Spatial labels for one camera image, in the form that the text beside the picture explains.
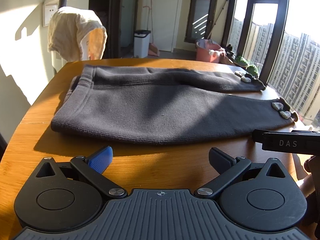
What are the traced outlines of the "hand in brown glove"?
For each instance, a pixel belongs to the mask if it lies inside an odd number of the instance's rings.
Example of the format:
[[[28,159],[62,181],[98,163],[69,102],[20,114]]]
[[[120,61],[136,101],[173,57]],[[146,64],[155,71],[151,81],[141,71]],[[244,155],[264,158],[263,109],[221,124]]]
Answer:
[[[319,239],[319,156],[312,156],[304,163],[304,167],[310,172],[309,175],[299,181],[299,188],[307,201],[304,224],[316,223],[314,236]]]

